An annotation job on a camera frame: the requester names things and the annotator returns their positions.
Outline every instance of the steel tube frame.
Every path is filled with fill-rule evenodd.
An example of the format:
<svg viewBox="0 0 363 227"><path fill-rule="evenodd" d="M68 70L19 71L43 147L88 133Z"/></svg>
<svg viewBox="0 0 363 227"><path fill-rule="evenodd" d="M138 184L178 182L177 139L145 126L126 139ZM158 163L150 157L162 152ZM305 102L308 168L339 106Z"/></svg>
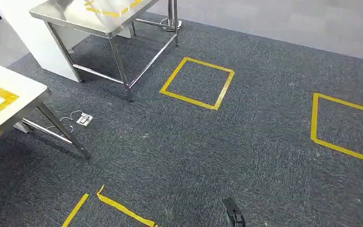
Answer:
<svg viewBox="0 0 363 227"><path fill-rule="evenodd" d="M52 111L50 111L50 109L48 109L45 106L44 103L39 104L37 106L37 108L48 118L49 121L52 122L53 125L56 126L56 128L58 128L59 131L61 131L63 133L63 135L65 135L65 137L60 136L60 135L58 135L32 121L29 121L25 118L23 118L21 120L21 122L77 148L80 151L80 153L82 153L84 155L84 157L86 159L89 159L91 157L90 153L88 151L86 151L86 149L83 147L83 145L81 145L80 142L73 136L73 134L71 134L69 132L69 130L66 129L66 127L62 124L62 122L59 121L59 119L52 113Z"/></svg>
<svg viewBox="0 0 363 227"><path fill-rule="evenodd" d="M174 18L175 21L178 21L178 17L177 17L177 0L173 0L173 4L172 4L172 0L168 0L168 14L172 17L169 18ZM166 27L166 28L171 28L174 29L174 35L169 39L169 41L163 46L163 48L155 55L155 57L153 57L153 59L144 67L144 69L137 75L137 77L135 77L131 83L128 82L128 78L126 76L126 73L124 71L124 67L123 67L123 63L121 60L121 55L119 53L119 50L117 48L117 44L114 40L114 37L112 36L112 34L109 34L109 37L107 37L107 39L109 39L110 45L111 45L111 49L112 49L112 53L115 57L115 61L116 64L118 66L118 70L121 76L121 80L115 79L113 77L104 75L100 72L97 72L95 70L89 69L87 67L75 64L71 58L71 56L69 55L69 53L67 52L67 49L65 47L65 45L63 44L61 38L59 37L58 33L56 32L55 28L52 26L52 24L50 22L45 22L49 28L49 30L51 30L52 35L54 36L55 41L57 42L57 44L59 45L59 47L61 48L62 53L65 55L65 57L67 58L67 61L69 62L69 64L72 66L73 70L74 69L79 69L79 70L83 70L92 74L95 74L97 76L103 77L105 79L109 79L113 82L116 83L120 83L123 84L126 91L127 91L127 97L128 100L132 100L132 93L131 93L131 88L136 84L136 82L144 75L144 73L153 65L153 63L158 59L158 57L164 52L164 50L170 45L170 43L174 40L176 46L179 45L179 38L178 38L178 23L173 23L174 26L167 26L167 25L161 25L159 23L155 23L152 21L148 21L148 20L142 20L142 19L135 19L136 22L140 22L140 23L145 23L145 24L149 24L149 25L153 25L153 26L158 26L158 27ZM131 23L132 29L133 29L133 34L136 35L136 29L134 27L134 21ZM79 79L79 81L81 81L78 72L76 70L74 70L75 75L77 76L77 78Z"/></svg>

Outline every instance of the white table top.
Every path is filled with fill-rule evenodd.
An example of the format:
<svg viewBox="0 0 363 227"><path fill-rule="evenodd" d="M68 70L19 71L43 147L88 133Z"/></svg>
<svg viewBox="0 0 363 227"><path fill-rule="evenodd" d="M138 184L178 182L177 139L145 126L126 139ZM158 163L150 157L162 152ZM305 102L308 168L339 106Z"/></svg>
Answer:
<svg viewBox="0 0 363 227"><path fill-rule="evenodd" d="M0 66L0 89L18 96L0 110L0 135L33 111L36 105L40 104L51 93L46 85L2 66Z"/></svg>
<svg viewBox="0 0 363 227"><path fill-rule="evenodd" d="M31 16L60 26L110 38L158 0L47 0Z"/></svg>

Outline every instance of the electrical outlet box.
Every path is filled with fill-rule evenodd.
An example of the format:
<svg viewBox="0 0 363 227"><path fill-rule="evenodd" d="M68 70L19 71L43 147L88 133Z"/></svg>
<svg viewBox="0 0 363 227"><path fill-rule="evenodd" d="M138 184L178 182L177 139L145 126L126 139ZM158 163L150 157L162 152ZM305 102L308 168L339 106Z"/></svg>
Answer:
<svg viewBox="0 0 363 227"><path fill-rule="evenodd" d="M87 126L91 122L92 119L93 119L93 117L91 115L82 113L81 117L76 121L76 123Z"/></svg>

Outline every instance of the carpet floor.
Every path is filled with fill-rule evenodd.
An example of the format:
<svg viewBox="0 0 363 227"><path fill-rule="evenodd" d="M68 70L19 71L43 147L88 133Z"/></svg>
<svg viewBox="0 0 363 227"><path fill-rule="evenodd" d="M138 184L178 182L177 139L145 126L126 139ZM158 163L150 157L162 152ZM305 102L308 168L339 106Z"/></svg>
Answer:
<svg viewBox="0 0 363 227"><path fill-rule="evenodd" d="M171 36L136 27L137 37L116 38L131 77ZM314 93L363 106L363 59L189 21L180 39L133 87L133 102L118 84L83 72L75 83L30 54L10 66L50 88L45 104L58 117L95 117L87 127L64 120L93 158L38 131L8 131L0 227L61 226L84 193L69 226L142 226L97 198L103 184L102 195L159 226L226 226L229 196L248 226L363 226L363 160L310 139ZM119 76L107 40L89 36L74 51L76 63ZM184 57L235 71L217 111L159 93ZM168 90L213 105L227 76L188 62ZM51 125L38 111L29 119ZM363 111L320 99L317 137L363 154Z"/></svg>

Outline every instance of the white cable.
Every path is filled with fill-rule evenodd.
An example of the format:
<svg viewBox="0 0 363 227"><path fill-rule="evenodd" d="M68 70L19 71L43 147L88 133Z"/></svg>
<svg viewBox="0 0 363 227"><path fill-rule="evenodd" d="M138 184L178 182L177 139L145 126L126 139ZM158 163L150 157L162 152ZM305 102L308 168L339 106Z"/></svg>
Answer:
<svg viewBox="0 0 363 227"><path fill-rule="evenodd" d="M81 110L76 110L76 111L71 112L70 117L61 117L61 118L60 118L60 120L59 120L59 122L62 122L62 120L63 120L63 119L69 119L69 120L71 120L71 121L74 121L74 119L73 119L71 116L72 116L72 114L77 113L77 112L81 112L81 114L84 114L84 112L83 112L83 111L81 111ZM74 127L73 127L73 126L71 126L71 125L69 125L69 127L71 127L71 131L70 131L70 133L72 133L72 132L74 131ZM50 128L56 128L56 126L54 126L54 125L53 125L53 126L48 126L48 127L46 127L45 129L50 129Z"/></svg>
<svg viewBox="0 0 363 227"><path fill-rule="evenodd" d="M73 120L73 118L71 117L71 116L72 116L72 114L77 113L77 112L81 112L81 114L84 114L84 112L83 112L83 111L81 111L81 110L76 110L76 111L71 112L71 114L70 114L70 118L71 118L71 120L72 120L72 121L74 121L74 120Z"/></svg>

